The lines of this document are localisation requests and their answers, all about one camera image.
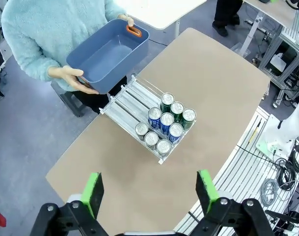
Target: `gray floor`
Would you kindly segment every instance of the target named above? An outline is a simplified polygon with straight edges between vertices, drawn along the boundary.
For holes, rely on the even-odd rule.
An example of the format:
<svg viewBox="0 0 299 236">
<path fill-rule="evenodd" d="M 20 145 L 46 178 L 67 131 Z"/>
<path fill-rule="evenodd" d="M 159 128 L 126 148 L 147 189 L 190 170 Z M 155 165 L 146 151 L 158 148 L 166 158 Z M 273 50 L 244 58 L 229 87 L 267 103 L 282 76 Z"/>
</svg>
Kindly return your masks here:
<svg viewBox="0 0 299 236">
<path fill-rule="evenodd" d="M 183 17 L 180 31 L 188 27 L 195 28 L 228 48 L 243 42 L 249 31 L 248 25 L 229 28 L 230 35 L 227 38 L 217 35 L 211 26 L 215 8 L 216 0 L 208 0 Z M 253 19 L 255 15 L 251 7 L 242 6 L 242 20 L 249 17 Z M 276 23 L 267 21 L 264 26 L 273 30 Z M 164 31 L 144 27 L 150 31 L 152 40 L 162 44 L 173 40 L 174 26 Z M 257 32 L 250 45 L 252 53 L 247 57 L 249 61 L 259 52 L 260 44 L 261 52 L 265 51 L 267 44 L 262 43 L 262 34 Z M 164 47 L 150 42 L 148 57 L 133 72 L 139 72 Z M 95 118 L 95 114 L 86 109 L 84 117 L 73 116 L 50 84 L 29 78 L 20 70 L 13 57 L 8 60 L 5 71 L 7 83 L 2 85 L 5 98 L 0 99 L 0 212 L 7 218 L 7 227 L 0 229 L 0 236 L 26 236 L 43 203 L 62 204 L 62 200 L 47 183 L 45 175 Z M 216 91 L 216 81 L 212 83 Z M 273 109 L 271 103 L 276 92 L 277 89 L 271 87 L 270 96 L 261 106 L 279 119 L 284 119 L 293 108 L 282 104 L 278 109 Z"/>
</svg>

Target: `can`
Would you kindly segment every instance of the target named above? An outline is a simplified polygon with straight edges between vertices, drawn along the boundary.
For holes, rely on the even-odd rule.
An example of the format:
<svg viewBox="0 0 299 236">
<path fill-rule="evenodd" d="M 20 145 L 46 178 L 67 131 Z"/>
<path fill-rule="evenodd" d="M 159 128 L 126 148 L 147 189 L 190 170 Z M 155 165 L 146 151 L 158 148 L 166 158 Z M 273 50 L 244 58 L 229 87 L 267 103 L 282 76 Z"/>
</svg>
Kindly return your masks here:
<svg viewBox="0 0 299 236">
<path fill-rule="evenodd" d="M 174 102 L 173 94 L 166 92 L 161 96 L 160 108 L 163 113 L 170 112 L 171 104 Z"/>
<path fill-rule="evenodd" d="M 145 134 L 148 132 L 148 124 L 140 122 L 135 126 L 135 132 L 138 135 L 139 139 L 144 141 Z"/>
<path fill-rule="evenodd" d="M 169 129 L 169 141 L 172 144 L 176 144 L 180 141 L 180 138 L 183 134 L 183 127 L 178 123 L 174 123 L 170 126 Z"/>
<path fill-rule="evenodd" d="M 160 129 L 161 110 L 153 107 L 148 111 L 148 123 L 154 129 Z"/>
<path fill-rule="evenodd" d="M 151 150 L 156 150 L 158 140 L 158 134 L 155 132 L 148 132 L 145 135 L 145 143 Z"/>
<path fill-rule="evenodd" d="M 196 112 L 191 108 L 186 108 L 183 111 L 182 117 L 183 129 L 188 130 L 196 119 Z"/>
<path fill-rule="evenodd" d="M 171 143 L 167 139 L 159 140 L 157 143 L 157 151 L 160 156 L 168 156 L 171 152 Z"/>
<path fill-rule="evenodd" d="M 163 113 L 160 117 L 160 130 L 164 135 L 169 135 L 169 128 L 174 122 L 174 117 L 171 113 Z"/>
<path fill-rule="evenodd" d="M 174 122 L 180 123 L 182 121 L 182 112 L 184 106 L 181 102 L 173 102 L 170 107 L 170 113 L 174 116 Z"/>
</svg>

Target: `blue can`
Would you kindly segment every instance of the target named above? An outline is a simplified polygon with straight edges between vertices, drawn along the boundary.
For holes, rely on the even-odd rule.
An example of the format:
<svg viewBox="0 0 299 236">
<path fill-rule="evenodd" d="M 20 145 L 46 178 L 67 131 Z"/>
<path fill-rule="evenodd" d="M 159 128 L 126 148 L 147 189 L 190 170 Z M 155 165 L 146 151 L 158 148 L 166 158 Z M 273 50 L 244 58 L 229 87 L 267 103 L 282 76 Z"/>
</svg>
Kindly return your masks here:
<svg viewBox="0 0 299 236">
<path fill-rule="evenodd" d="M 180 141 L 180 138 L 183 134 L 183 127 L 178 123 L 174 123 L 170 126 L 169 129 L 169 141 L 172 144 L 176 144 Z"/>
<path fill-rule="evenodd" d="M 148 111 L 148 123 L 154 129 L 160 129 L 161 110 L 153 107 Z"/>
<path fill-rule="evenodd" d="M 169 128 L 174 122 L 174 117 L 171 113 L 163 113 L 160 118 L 160 130 L 164 135 L 169 135 Z"/>
</svg>

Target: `hand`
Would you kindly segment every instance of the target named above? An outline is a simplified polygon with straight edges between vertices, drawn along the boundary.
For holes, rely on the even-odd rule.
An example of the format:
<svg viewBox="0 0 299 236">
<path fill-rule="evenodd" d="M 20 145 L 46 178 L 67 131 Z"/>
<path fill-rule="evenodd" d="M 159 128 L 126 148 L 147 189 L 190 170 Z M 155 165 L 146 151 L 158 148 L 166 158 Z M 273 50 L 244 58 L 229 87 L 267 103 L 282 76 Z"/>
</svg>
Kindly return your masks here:
<svg viewBox="0 0 299 236">
<path fill-rule="evenodd" d="M 133 20 L 133 18 L 132 18 L 132 17 L 129 17 L 129 16 L 125 15 L 125 14 L 120 14 L 120 15 L 118 16 L 118 19 L 127 21 L 130 27 L 132 27 L 132 26 L 134 25 L 134 20 Z"/>
<path fill-rule="evenodd" d="M 48 75 L 58 79 L 64 79 L 70 86 L 73 88 L 88 93 L 88 94 L 99 94 L 96 90 L 86 87 L 85 85 L 81 84 L 76 76 L 82 76 L 83 71 L 79 69 L 73 69 L 68 65 L 64 67 L 50 67 L 48 69 Z"/>
</svg>

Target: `black shoe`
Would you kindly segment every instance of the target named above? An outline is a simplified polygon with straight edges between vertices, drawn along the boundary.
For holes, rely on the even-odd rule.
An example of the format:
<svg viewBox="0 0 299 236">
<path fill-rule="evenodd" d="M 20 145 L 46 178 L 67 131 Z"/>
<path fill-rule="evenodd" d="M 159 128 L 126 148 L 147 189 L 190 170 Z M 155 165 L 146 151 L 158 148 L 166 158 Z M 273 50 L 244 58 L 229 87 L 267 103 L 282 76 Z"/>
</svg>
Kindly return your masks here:
<svg viewBox="0 0 299 236">
<path fill-rule="evenodd" d="M 217 31 L 217 33 L 222 36 L 222 37 L 227 37 L 228 36 L 228 31 L 224 26 L 218 27 L 213 23 L 213 28 Z"/>
<path fill-rule="evenodd" d="M 238 26 L 240 24 L 240 18 L 238 14 L 235 14 L 232 19 L 229 21 L 229 25 Z"/>
</svg>

